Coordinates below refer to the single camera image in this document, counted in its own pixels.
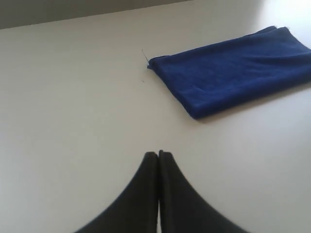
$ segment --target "folded towel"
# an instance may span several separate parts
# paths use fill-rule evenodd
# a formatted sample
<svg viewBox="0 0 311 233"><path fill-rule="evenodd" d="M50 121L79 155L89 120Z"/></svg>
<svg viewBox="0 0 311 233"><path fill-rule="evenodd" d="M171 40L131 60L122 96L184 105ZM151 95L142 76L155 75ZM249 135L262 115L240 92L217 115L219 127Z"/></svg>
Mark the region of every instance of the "folded towel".
<svg viewBox="0 0 311 233"><path fill-rule="evenodd" d="M194 119L311 81L311 50L268 27L241 38L149 61Z"/></svg>

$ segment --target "white surface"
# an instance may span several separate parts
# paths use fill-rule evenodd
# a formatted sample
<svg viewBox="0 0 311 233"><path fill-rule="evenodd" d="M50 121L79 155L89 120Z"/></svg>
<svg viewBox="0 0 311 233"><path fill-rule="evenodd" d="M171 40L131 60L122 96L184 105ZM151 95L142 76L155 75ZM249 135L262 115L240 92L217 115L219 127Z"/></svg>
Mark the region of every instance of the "white surface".
<svg viewBox="0 0 311 233"><path fill-rule="evenodd" d="M241 227L311 232L310 85L195 121L141 53L270 25L311 47L310 7L195 0L0 31L0 232L77 230L159 149Z"/></svg>

